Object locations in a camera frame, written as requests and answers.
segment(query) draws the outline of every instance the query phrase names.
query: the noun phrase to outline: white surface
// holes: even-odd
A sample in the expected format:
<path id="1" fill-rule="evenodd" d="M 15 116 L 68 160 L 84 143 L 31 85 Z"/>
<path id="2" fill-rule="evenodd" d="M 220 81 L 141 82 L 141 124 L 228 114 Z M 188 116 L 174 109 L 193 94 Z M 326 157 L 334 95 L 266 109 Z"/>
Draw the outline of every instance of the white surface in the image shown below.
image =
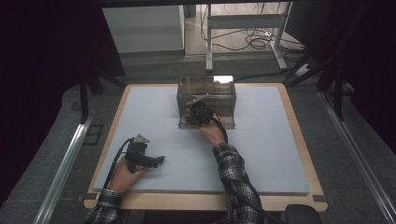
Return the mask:
<path id="1" fill-rule="evenodd" d="M 103 9 L 119 53 L 184 49 L 182 6 Z"/>
<path id="2" fill-rule="evenodd" d="M 277 87 L 236 87 L 235 129 L 229 143 L 245 159 L 259 193 L 306 194 L 309 189 Z M 133 87 L 94 188 L 105 183 L 122 143 L 138 133 L 150 140 L 146 155 L 165 156 L 133 190 L 224 191 L 212 146 L 198 130 L 179 130 L 177 87 Z"/>

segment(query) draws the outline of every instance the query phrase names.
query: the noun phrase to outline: person's right hand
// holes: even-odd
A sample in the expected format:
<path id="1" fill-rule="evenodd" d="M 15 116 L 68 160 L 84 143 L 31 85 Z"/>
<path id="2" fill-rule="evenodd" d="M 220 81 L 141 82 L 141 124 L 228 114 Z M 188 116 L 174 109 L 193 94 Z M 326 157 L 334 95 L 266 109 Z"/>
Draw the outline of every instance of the person's right hand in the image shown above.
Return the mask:
<path id="1" fill-rule="evenodd" d="M 224 119 L 220 118 L 220 122 L 224 125 Z M 212 143 L 213 146 L 225 143 L 224 135 L 221 132 L 218 124 L 216 124 L 213 120 L 210 120 L 208 124 L 205 126 L 199 127 L 199 131 Z"/>

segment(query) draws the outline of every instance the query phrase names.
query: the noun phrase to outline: plaid shirt sleeve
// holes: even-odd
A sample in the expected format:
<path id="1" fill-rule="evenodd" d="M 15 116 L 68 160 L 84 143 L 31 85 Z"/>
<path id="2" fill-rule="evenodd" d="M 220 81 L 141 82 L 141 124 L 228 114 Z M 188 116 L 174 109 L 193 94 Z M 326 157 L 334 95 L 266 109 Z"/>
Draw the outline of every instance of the plaid shirt sleeve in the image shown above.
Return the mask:
<path id="1" fill-rule="evenodd" d="M 231 188 L 253 204 L 262 207 L 258 192 L 250 184 L 248 174 L 245 171 L 245 161 L 236 151 L 236 148 L 228 144 L 219 144 L 213 147 L 213 153 L 219 165 L 219 177 L 224 188 Z M 260 214 L 252 207 L 238 199 L 226 188 L 227 210 L 229 223 L 263 223 Z"/>
<path id="2" fill-rule="evenodd" d="M 102 189 L 98 204 L 85 216 L 85 224 L 119 223 L 122 194 L 111 189 Z"/>

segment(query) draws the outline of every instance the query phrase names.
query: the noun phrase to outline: black curtain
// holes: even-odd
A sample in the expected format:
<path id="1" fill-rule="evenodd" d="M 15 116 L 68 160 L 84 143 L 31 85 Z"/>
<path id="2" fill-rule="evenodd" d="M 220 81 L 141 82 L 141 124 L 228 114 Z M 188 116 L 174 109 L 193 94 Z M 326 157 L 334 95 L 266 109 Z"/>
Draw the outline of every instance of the black curtain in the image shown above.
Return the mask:
<path id="1" fill-rule="evenodd" d="M 47 136 L 64 92 L 98 70 L 124 76 L 97 3 L 0 3 L 1 203 Z"/>

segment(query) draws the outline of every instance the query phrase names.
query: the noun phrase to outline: metal rail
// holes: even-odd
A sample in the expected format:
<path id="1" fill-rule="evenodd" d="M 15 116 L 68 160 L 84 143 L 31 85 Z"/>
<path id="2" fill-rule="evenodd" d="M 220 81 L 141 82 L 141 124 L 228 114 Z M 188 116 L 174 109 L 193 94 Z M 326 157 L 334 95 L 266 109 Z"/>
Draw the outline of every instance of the metal rail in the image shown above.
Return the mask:
<path id="1" fill-rule="evenodd" d="M 78 128 L 73 136 L 73 139 L 70 142 L 69 148 L 67 149 L 66 154 L 64 155 L 64 159 L 62 160 L 62 163 L 59 166 L 59 169 L 52 180 L 52 183 L 49 187 L 49 191 L 47 192 L 47 195 L 44 198 L 44 201 L 41 204 L 41 207 L 39 208 L 33 223 L 35 224 L 49 223 L 50 217 L 52 216 L 56 203 L 58 202 L 62 190 L 64 189 L 64 184 L 67 180 L 67 177 L 69 177 L 70 171 L 72 170 L 73 164 L 76 160 L 76 157 L 78 155 L 84 137 L 88 131 L 88 128 L 91 125 L 96 104 L 97 104 L 97 99 L 93 97 L 90 106 L 91 113 L 89 114 L 85 123 L 78 125 Z"/>
<path id="2" fill-rule="evenodd" d="M 341 121 L 338 116 L 333 111 L 332 100 L 329 95 L 324 92 L 319 93 L 320 98 L 325 104 L 327 111 L 332 117 L 332 121 L 334 122 L 336 128 L 340 132 L 343 140 L 346 142 L 347 148 L 355 161 L 361 175 L 363 176 L 364 181 L 367 184 L 367 187 L 372 192 L 376 202 L 378 203 L 379 208 L 385 216 L 385 219 L 389 224 L 396 223 L 396 210 L 395 206 L 391 198 L 388 196 L 381 183 L 376 178 L 373 170 L 370 168 L 370 165 L 367 163 L 367 160 L 364 158 L 358 144 L 355 142 L 352 134 L 349 132 L 349 129 L 345 125 L 343 121 Z"/>

